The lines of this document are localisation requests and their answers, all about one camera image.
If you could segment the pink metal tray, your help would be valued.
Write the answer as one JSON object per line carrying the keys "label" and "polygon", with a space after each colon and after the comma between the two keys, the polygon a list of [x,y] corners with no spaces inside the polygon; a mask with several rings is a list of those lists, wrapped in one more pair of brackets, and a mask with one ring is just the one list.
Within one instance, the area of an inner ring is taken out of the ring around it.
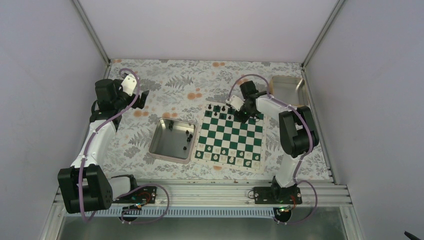
{"label": "pink metal tray", "polygon": [[[173,122],[173,129],[168,128]],[[156,124],[148,153],[155,159],[186,165],[190,162],[197,125],[192,122],[160,118]]]}

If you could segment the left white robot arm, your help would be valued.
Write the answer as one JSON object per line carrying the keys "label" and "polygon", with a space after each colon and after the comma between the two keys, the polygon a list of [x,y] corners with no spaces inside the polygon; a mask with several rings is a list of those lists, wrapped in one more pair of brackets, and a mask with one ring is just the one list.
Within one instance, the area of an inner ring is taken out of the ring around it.
{"label": "left white robot arm", "polygon": [[128,108],[144,108],[149,92],[136,93],[136,86],[133,74],[124,79],[102,79],[95,83],[97,99],[91,107],[89,133],[77,158],[57,175],[69,214],[80,213],[80,204],[85,212],[93,212],[109,209],[118,196],[128,203],[139,197],[140,190],[133,176],[108,179],[102,170],[107,149],[122,119],[119,113]]}

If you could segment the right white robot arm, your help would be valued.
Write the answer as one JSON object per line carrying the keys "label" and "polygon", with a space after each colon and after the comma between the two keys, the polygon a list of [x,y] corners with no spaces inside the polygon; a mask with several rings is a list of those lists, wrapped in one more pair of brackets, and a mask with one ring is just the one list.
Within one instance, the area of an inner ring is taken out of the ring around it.
{"label": "right white robot arm", "polygon": [[319,143],[312,111],[305,105],[294,107],[285,103],[269,90],[260,92],[252,81],[243,83],[240,90],[242,97],[229,94],[226,100],[227,105],[235,109],[237,120],[245,123],[251,117],[264,114],[279,124],[279,140],[285,158],[271,181],[270,195],[274,202],[282,204],[296,195],[303,158]]}

